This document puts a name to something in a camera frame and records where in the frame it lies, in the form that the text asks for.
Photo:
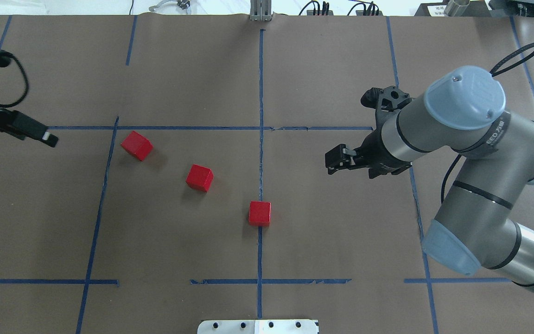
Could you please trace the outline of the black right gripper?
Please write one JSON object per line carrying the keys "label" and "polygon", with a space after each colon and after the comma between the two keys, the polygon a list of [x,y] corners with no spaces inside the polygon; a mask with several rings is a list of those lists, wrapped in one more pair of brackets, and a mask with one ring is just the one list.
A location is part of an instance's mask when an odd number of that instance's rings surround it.
{"label": "black right gripper", "polygon": [[396,85],[386,88],[372,87],[361,97],[360,103],[365,108],[375,110],[375,129],[363,140],[355,150],[347,148],[346,144],[339,144],[325,154],[325,167],[328,175],[344,169],[351,169],[354,165],[368,169],[369,179],[382,175],[398,175],[411,169],[409,161],[403,161],[392,155],[390,146],[383,141],[383,127],[393,117],[413,101],[408,93]]}

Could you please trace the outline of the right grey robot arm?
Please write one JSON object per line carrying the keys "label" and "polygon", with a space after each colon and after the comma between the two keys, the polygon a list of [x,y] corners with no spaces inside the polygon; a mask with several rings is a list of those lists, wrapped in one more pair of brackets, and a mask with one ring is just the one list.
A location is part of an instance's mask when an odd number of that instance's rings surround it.
{"label": "right grey robot arm", "polygon": [[354,149],[325,154],[328,174],[367,168],[371,179],[397,175],[447,146],[465,161],[424,235],[422,250],[464,276],[494,270],[534,293],[534,231],[510,219],[525,186],[534,185],[534,121],[510,112],[494,73],[461,66],[417,98],[372,88],[362,105],[376,127]]}

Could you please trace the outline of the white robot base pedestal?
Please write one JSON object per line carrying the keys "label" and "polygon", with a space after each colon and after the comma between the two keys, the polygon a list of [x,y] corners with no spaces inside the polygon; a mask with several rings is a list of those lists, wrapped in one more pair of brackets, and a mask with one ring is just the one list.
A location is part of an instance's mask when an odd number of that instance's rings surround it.
{"label": "white robot base pedestal", "polygon": [[202,321],[198,334],[319,334],[318,321],[310,319],[249,319]]}

